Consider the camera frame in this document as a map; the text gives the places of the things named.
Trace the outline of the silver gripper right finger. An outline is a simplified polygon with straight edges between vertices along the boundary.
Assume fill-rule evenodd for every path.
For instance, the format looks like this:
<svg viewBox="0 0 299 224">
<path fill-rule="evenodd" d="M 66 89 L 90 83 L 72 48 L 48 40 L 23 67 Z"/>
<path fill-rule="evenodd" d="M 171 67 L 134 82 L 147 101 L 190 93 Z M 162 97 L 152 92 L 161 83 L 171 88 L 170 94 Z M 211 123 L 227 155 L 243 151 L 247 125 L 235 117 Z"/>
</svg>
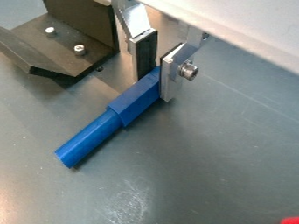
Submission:
<svg viewBox="0 0 299 224">
<path fill-rule="evenodd" d="M 179 29 L 182 43 L 161 58 L 161 98 L 169 102 L 178 94 L 183 80 L 193 81 L 199 67 L 193 63 L 194 54 L 209 34 L 187 24 Z"/>
</svg>

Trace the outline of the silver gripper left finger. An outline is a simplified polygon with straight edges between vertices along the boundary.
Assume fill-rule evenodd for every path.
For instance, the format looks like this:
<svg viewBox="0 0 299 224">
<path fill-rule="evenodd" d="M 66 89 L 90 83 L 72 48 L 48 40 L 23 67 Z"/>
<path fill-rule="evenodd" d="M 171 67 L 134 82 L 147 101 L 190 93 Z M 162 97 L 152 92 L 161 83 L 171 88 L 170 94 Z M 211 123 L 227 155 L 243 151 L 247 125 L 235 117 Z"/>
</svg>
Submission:
<svg viewBox="0 0 299 224">
<path fill-rule="evenodd" d="M 134 73 L 142 79 L 156 67 L 158 30 L 152 28 L 146 6 L 136 0 L 111 0 L 126 33 Z"/>
</svg>

